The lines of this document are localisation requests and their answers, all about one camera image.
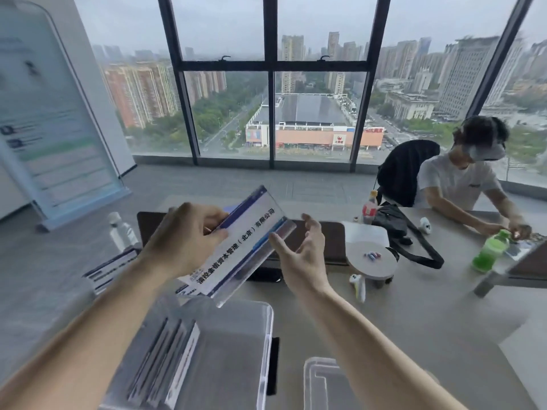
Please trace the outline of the row of acrylic sign holders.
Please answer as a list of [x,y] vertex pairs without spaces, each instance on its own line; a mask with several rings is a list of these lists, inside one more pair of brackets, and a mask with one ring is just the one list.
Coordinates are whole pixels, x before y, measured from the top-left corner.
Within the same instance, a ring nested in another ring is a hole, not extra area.
[[174,410],[199,337],[196,320],[165,318],[128,387],[128,403],[137,408]]

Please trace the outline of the person's right forearm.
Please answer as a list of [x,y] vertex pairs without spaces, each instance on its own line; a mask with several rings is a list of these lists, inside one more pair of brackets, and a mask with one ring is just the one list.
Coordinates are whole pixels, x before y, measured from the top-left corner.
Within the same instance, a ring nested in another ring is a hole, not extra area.
[[291,288],[368,410],[467,410],[330,286]]

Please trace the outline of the white roll-up banner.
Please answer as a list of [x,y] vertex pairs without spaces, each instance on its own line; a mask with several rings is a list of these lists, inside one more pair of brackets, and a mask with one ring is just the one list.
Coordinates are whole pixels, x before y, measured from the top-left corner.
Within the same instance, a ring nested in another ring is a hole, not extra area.
[[0,1],[0,162],[52,231],[131,194],[50,13]]

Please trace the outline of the red label drink bottle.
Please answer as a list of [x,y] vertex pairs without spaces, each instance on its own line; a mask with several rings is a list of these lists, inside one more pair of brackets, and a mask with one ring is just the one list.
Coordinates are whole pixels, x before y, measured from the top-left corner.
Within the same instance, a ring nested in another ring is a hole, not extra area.
[[362,223],[372,224],[376,212],[379,208],[377,196],[377,190],[372,190],[370,192],[368,200],[364,203],[362,207]]

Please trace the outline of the black shoulder bag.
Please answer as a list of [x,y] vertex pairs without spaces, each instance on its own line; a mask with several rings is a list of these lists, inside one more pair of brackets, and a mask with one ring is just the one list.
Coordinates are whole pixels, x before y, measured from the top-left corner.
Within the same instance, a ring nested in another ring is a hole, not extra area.
[[[445,263],[444,258],[431,246],[421,230],[406,217],[398,206],[388,202],[380,205],[376,211],[372,225],[382,227],[387,231],[389,246],[399,255],[402,255],[402,257],[432,269],[441,269],[443,267]],[[412,254],[404,248],[402,240],[408,237],[407,232],[409,230],[417,238],[429,257]]]

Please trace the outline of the person's right hand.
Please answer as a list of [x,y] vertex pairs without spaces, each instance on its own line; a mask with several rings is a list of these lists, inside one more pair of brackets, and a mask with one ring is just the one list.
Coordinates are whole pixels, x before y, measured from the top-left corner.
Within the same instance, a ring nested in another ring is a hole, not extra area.
[[301,216],[307,229],[305,238],[299,248],[293,266],[281,266],[281,271],[291,292],[299,300],[316,298],[332,293],[328,282],[325,261],[325,237],[317,220],[309,214]]

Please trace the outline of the clear plastic storage box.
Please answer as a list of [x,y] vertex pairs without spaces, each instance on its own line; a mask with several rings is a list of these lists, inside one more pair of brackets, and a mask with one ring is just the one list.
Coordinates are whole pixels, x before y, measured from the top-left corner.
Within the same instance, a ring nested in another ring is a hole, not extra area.
[[127,401],[128,387],[165,318],[196,320],[200,329],[174,410],[264,410],[273,309],[264,302],[205,296],[161,296],[150,308],[102,399],[99,410],[151,410]]

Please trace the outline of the person's left forearm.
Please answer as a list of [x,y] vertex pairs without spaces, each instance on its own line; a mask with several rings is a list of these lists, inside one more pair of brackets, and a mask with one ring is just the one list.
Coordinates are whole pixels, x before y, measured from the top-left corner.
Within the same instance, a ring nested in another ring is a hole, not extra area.
[[141,257],[0,388],[0,410],[97,410],[162,287],[182,265]]

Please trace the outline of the white paper sheet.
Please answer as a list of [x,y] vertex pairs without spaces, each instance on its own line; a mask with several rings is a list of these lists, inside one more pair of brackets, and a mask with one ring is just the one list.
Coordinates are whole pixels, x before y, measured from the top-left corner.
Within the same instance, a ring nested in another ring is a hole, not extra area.
[[372,242],[382,247],[389,247],[387,231],[379,226],[341,221],[345,230],[346,243]]

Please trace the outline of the green drink bottle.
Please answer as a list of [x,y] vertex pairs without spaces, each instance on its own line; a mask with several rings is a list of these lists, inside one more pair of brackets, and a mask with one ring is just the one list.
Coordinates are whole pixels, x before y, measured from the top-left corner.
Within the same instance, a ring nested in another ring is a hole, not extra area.
[[487,238],[480,252],[472,260],[472,267],[481,273],[492,270],[496,261],[509,248],[511,232],[507,229],[500,230],[497,234]]

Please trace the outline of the clear acrylic desk name sign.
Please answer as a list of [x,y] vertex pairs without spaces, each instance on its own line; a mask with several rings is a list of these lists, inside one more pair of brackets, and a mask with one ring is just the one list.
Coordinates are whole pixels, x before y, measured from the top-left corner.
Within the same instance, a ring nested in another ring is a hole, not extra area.
[[210,298],[219,308],[274,252],[269,235],[287,239],[296,229],[264,185],[260,185],[219,224],[228,236],[206,262],[182,276],[175,292],[182,299]]

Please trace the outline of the black window frame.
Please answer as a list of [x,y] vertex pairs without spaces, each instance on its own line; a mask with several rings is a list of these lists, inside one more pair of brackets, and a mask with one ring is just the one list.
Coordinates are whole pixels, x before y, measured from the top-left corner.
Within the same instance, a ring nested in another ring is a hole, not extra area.
[[[221,58],[216,61],[187,61],[181,53],[181,46],[174,17],[172,0],[158,0],[162,24],[165,31],[170,59],[174,66],[175,84],[181,101],[181,110],[184,116],[185,126],[191,151],[191,161],[195,166],[211,168],[243,168],[243,169],[270,169],[284,171],[318,171],[337,173],[358,173],[372,175],[377,172],[378,164],[359,164],[358,154],[360,141],[363,136],[366,113],[369,109],[372,95],[373,81],[375,78],[379,53],[385,34],[386,22],[392,0],[377,0],[373,17],[372,31],[369,40],[368,56],[365,61],[279,61],[277,60],[278,48],[278,0],[263,0],[264,21],[264,60],[263,61],[227,61]],[[202,156],[195,121],[191,110],[188,85],[184,72],[186,71],[227,71],[227,72],[262,72],[268,76],[269,99],[269,154],[268,159],[238,159]],[[275,75],[283,71],[343,71],[366,73],[366,81],[362,93],[357,127],[354,132],[352,149],[348,162],[318,162],[283,160],[276,157],[275,150]]]

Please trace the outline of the black smartphone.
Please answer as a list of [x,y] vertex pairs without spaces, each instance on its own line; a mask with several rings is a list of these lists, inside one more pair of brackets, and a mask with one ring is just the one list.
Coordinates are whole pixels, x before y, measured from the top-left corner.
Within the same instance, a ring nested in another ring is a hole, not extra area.
[[278,268],[259,267],[247,279],[251,282],[281,282],[283,274]]

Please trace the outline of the dark brown desk mat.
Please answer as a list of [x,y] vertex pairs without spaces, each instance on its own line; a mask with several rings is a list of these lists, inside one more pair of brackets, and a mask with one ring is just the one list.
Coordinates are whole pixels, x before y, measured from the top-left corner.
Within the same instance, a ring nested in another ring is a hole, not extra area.
[[[163,220],[165,213],[138,212],[136,215],[142,246],[144,247]],[[304,220],[292,219],[296,229],[285,238],[287,246],[296,251],[305,238],[307,231]],[[321,221],[321,231],[325,237],[324,260],[328,265],[348,266],[346,260],[345,228],[342,223]]]

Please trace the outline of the white plastic bottle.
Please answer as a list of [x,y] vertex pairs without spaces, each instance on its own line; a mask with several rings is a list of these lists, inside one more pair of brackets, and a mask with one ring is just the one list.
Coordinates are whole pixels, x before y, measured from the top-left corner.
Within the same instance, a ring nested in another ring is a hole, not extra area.
[[133,228],[122,220],[118,212],[110,213],[108,215],[108,222],[110,226],[110,236],[120,253],[140,245]]

